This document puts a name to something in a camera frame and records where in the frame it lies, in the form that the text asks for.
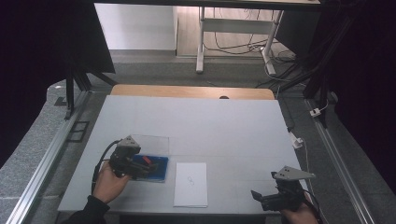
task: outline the black sleeve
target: black sleeve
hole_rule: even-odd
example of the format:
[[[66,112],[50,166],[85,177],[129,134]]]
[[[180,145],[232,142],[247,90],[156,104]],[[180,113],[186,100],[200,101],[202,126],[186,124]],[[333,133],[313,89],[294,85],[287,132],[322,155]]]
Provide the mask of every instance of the black sleeve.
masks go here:
[[[108,209],[110,207],[107,204],[90,195],[84,210],[74,213],[62,224],[106,224],[103,216]]]

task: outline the black curtain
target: black curtain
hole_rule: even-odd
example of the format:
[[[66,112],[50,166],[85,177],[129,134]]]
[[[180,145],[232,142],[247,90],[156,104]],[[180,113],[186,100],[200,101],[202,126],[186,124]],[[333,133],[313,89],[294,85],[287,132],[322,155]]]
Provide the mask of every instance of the black curtain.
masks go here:
[[[396,7],[366,2],[329,72],[339,119],[396,192]]]
[[[38,116],[51,84],[65,79],[71,67],[109,73],[114,67],[93,3],[16,0],[0,10],[2,166]]]

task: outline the metal rail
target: metal rail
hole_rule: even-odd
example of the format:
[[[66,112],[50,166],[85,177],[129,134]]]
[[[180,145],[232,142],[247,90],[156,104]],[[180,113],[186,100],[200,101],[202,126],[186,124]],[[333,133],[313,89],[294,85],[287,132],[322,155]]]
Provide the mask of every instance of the metal rail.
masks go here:
[[[79,95],[76,102],[76,110],[73,113],[73,116],[70,119],[65,120],[58,132],[55,134],[52,142],[49,144],[49,148],[44,154],[43,159],[38,164],[35,173],[33,174],[26,189],[18,200],[17,205],[14,207],[14,210],[9,216],[7,224],[19,224],[22,223],[26,218],[30,208],[32,207],[33,201],[35,200],[35,196],[46,179],[47,174],[50,171],[50,168],[59,151],[61,150],[68,133],[72,129],[74,122],[81,113],[82,108],[86,103],[87,96],[88,93],[86,91],[82,91]]]
[[[305,104],[309,110],[314,109],[311,104],[309,104],[308,100],[305,100]],[[367,203],[366,201],[364,201],[363,197],[361,196],[361,191],[358,189],[355,181],[350,175],[342,156],[338,152],[337,146],[332,140],[332,136],[327,129],[323,128],[322,124],[318,119],[314,119],[314,122],[318,129],[318,133],[320,134],[320,137],[329,153],[329,156],[332,159],[332,164],[334,165],[335,170],[340,176],[341,182],[344,185],[346,193],[349,195],[350,201],[352,202],[356,213],[361,220],[361,223],[375,224],[375,220],[371,215]]]

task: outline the white table surface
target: white table surface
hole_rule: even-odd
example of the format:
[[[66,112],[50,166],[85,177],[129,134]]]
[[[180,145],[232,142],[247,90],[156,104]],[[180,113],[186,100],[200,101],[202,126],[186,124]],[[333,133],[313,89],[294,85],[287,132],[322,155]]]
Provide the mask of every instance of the white table surface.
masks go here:
[[[109,95],[60,211],[83,209],[94,166],[111,142],[128,134],[141,145],[141,154],[168,156],[168,171],[164,183],[129,182],[109,204],[114,213],[264,214],[250,190],[275,194],[270,172],[284,165],[301,169],[276,100]],[[206,162],[207,208],[173,206],[179,161]]]

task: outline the metal bracket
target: metal bracket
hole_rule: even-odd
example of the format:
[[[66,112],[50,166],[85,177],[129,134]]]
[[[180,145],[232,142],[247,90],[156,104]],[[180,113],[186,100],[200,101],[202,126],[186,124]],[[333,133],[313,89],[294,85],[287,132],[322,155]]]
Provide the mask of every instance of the metal bracket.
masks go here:
[[[300,179],[309,179],[309,178],[315,178],[316,176],[314,174],[297,170],[289,166],[283,167],[279,172],[277,172],[274,175],[274,179],[279,179],[279,180],[300,180]]]

